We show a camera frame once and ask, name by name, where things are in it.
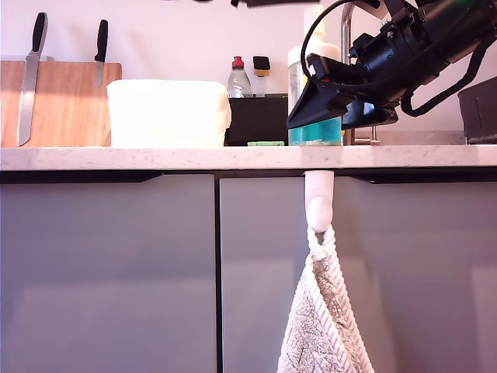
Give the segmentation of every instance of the red bottle cap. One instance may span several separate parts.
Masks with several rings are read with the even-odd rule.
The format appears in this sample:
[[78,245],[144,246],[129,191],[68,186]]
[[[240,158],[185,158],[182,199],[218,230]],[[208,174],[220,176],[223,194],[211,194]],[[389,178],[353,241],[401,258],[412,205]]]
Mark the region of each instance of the red bottle cap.
[[235,60],[231,63],[232,68],[243,68],[243,61],[240,56],[235,56]]

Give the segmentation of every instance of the dish soap bottle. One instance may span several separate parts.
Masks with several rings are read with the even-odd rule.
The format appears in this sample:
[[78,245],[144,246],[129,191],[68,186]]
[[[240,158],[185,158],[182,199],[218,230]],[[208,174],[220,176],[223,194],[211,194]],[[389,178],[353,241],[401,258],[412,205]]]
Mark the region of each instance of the dish soap bottle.
[[[311,28],[312,23],[323,12],[323,5],[309,6],[304,11],[304,36]],[[324,42],[325,23],[320,22],[313,32],[306,50],[306,57],[318,54],[323,57],[340,61],[340,49]],[[301,64],[302,46],[292,49],[288,54],[288,113],[290,114],[304,91],[307,76],[302,71]],[[341,145],[342,144],[342,118],[332,118],[307,126],[288,130],[289,145]]]
[[236,56],[231,63],[231,74],[228,79],[228,97],[241,99],[242,97],[253,97],[249,77],[244,69],[240,56]]

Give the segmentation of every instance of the sponge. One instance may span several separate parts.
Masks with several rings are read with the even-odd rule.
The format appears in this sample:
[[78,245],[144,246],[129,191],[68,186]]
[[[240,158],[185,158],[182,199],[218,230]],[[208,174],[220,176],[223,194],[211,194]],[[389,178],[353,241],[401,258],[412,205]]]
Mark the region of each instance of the sponge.
[[271,66],[266,56],[254,56],[254,74],[257,76],[269,76]]

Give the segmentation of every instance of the black knife handle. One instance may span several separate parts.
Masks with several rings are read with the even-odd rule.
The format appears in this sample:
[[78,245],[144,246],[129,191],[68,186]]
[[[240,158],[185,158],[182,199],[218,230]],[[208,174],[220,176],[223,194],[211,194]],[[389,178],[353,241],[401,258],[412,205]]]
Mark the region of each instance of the black knife handle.
[[107,38],[109,37],[109,23],[102,19],[100,21],[99,35],[96,39],[95,61],[105,62],[107,54]]
[[47,14],[40,12],[36,18],[33,29],[33,52],[40,50],[41,38],[43,37],[43,29],[45,28],[45,22],[48,20]]

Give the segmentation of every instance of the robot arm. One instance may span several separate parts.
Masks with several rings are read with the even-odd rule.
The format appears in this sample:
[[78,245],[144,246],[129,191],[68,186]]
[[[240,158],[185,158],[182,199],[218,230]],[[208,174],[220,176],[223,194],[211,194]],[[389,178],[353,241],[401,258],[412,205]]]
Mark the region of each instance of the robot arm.
[[[352,1],[338,0],[313,26],[339,5]],[[250,7],[312,1],[245,2]],[[288,128],[340,116],[344,116],[343,129],[394,123],[399,103],[408,115],[423,115],[474,79],[487,48],[497,38],[497,0],[417,0],[418,8],[403,0],[353,2],[372,13],[386,5],[391,21],[375,37],[364,33],[354,40],[349,56],[356,59],[355,64],[315,54],[308,57],[313,74],[303,64],[308,83],[287,119]],[[304,48],[313,30],[309,30]],[[459,82],[421,107],[412,108],[411,98],[418,87],[470,53],[469,68]]]

